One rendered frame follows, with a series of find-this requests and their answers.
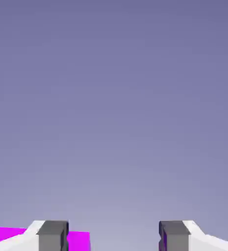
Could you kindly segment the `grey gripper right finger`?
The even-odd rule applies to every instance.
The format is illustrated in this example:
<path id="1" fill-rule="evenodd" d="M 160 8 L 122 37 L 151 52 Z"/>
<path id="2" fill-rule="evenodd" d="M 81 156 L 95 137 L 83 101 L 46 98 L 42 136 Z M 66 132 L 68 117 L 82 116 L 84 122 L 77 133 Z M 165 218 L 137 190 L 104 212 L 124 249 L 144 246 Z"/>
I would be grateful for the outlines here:
<path id="1" fill-rule="evenodd" d="M 228 251 L 228 241 L 205 234 L 193 220 L 159 222 L 158 251 Z"/>

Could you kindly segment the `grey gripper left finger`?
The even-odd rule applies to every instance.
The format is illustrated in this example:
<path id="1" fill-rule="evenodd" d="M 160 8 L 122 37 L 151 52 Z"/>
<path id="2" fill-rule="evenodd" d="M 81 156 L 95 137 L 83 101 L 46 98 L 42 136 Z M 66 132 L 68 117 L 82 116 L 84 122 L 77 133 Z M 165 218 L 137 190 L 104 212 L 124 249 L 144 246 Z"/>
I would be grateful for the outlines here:
<path id="1" fill-rule="evenodd" d="M 0 251 L 69 251 L 69 222 L 35 220 L 23 232 L 0 227 Z"/>

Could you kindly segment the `large magenta box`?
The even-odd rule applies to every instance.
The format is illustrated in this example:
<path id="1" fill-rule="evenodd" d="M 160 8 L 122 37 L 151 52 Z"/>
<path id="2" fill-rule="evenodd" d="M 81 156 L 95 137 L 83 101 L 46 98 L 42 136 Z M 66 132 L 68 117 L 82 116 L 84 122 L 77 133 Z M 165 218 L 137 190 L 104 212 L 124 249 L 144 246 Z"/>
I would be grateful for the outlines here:
<path id="1" fill-rule="evenodd" d="M 26 228 L 0 227 L 0 241 L 23 234 Z M 90 233 L 70 231 L 67 235 L 69 251 L 91 251 Z"/>

